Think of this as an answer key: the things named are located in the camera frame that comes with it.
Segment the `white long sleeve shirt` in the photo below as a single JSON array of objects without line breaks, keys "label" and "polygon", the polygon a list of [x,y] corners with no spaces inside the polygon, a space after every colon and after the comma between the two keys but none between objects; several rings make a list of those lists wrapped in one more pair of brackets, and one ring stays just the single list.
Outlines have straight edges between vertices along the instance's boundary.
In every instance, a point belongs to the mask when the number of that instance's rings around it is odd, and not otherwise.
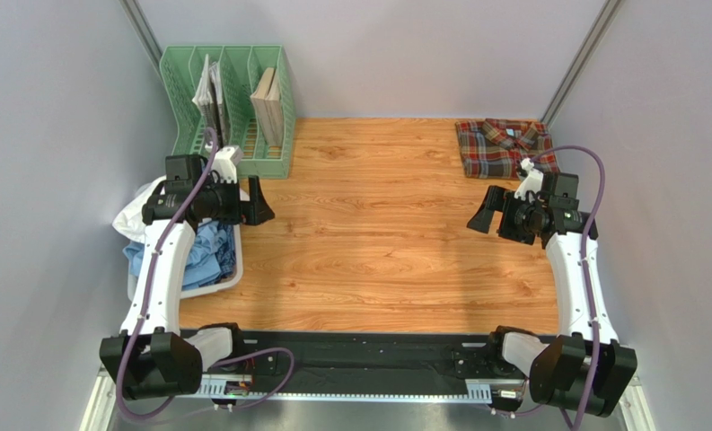
[{"label": "white long sleeve shirt", "polygon": [[145,223],[143,222],[142,208],[154,193],[156,187],[161,185],[165,179],[165,176],[158,177],[136,190],[134,198],[124,206],[111,223],[112,228],[117,233],[131,242],[141,243],[145,241]]}]

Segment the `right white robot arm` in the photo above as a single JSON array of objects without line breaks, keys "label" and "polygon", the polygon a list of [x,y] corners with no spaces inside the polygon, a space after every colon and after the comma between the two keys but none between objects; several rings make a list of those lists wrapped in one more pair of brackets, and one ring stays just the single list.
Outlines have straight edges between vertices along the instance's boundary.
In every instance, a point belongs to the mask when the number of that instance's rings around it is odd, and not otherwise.
[{"label": "right white robot arm", "polygon": [[499,237],[541,242],[558,294],[558,335],[543,342],[528,330],[498,326],[488,337],[494,363],[523,373],[534,402],[604,418],[634,376],[637,354],[620,344],[605,309],[598,231],[579,208],[578,185],[575,174],[531,172],[516,190],[490,186],[467,226],[488,233],[499,213]]}]

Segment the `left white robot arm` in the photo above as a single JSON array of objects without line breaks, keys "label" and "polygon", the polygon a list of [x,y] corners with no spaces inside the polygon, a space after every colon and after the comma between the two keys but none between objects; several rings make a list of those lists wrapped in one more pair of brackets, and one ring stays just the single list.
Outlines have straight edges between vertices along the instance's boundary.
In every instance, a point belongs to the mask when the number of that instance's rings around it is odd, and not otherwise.
[{"label": "left white robot arm", "polygon": [[195,393],[202,375],[233,354],[238,327],[206,326],[180,333],[180,298],[198,225],[206,219],[235,226],[274,219],[260,179],[248,178],[248,196],[229,173],[229,157],[169,156],[165,178],[142,205],[144,257],[135,296],[119,334],[105,338],[100,359],[124,400]]}]

